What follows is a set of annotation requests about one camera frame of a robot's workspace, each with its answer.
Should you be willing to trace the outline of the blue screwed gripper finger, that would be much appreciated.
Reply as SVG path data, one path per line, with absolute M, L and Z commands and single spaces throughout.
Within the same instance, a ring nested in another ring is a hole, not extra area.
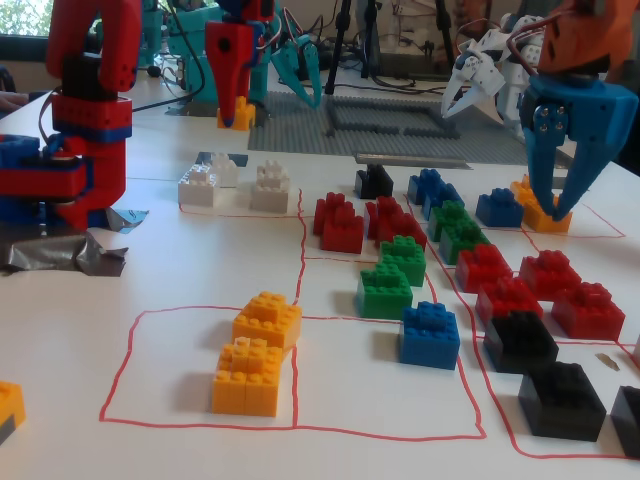
M 564 143 L 569 115 L 557 99 L 540 96 L 538 92 L 525 92 L 522 97 L 522 131 L 525 137 L 529 183 L 543 212 L 554 221 L 561 213 L 552 192 L 556 150 Z

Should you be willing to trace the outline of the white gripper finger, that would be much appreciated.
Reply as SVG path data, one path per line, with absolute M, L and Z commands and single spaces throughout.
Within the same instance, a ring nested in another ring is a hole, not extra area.
M 451 79 L 448 82 L 441 102 L 441 115 L 443 118 L 450 118 L 465 108 L 465 104 L 461 99 L 455 100 L 456 95 L 464 84 L 465 81 L 459 79 Z
M 452 106 L 452 114 L 456 115 L 484 99 L 484 91 L 477 86 L 467 90 Z

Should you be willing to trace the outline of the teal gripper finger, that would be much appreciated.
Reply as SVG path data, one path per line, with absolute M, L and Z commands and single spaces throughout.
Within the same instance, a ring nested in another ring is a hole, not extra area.
M 302 84 L 299 74 L 300 46 L 296 47 L 292 42 L 286 42 L 283 47 L 277 50 L 271 57 L 279 79 L 288 86 L 299 98 L 302 91 Z M 303 100 L 309 107 L 316 109 L 320 106 L 320 100 Z
M 302 100 L 320 100 L 322 83 L 320 76 L 319 56 L 316 46 L 311 40 L 305 40 L 299 55 L 299 78 Z

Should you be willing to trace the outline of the red blue gripper body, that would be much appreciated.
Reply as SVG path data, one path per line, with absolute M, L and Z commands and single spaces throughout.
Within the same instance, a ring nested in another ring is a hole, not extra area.
M 265 51 L 276 41 L 274 0 L 220 0 L 224 11 L 223 22 L 248 25 L 252 28 L 250 39 L 253 53 L 247 66 L 256 66 Z

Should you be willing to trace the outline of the blue plain gripper finger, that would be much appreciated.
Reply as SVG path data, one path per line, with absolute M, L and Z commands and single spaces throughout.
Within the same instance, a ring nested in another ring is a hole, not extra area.
M 603 169 L 614 160 L 623 147 L 621 142 L 576 143 L 573 162 L 568 169 L 565 185 L 555 205 L 555 219 L 564 219 L 587 192 Z

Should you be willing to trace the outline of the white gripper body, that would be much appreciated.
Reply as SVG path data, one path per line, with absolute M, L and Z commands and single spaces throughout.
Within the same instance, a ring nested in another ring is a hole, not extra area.
M 495 95 L 505 84 L 497 67 L 505 47 L 506 34 L 499 29 L 489 30 L 479 41 L 467 42 L 454 63 L 448 91 L 456 94 L 462 84 L 469 81 L 483 94 Z

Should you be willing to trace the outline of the red blue fixed gripper finger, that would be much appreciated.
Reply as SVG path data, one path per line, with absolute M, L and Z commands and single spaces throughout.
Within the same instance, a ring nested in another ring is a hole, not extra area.
M 205 27 L 205 51 L 210 64 L 225 127 L 235 121 L 236 100 L 247 102 L 252 28 L 246 23 L 210 21 Z

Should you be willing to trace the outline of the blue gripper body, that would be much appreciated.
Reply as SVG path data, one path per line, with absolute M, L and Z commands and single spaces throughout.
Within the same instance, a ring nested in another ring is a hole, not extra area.
M 638 100 L 629 90 L 600 80 L 562 82 L 550 75 L 530 80 L 520 101 L 529 150 L 551 150 L 568 137 L 579 145 L 619 150 L 626 142 Z

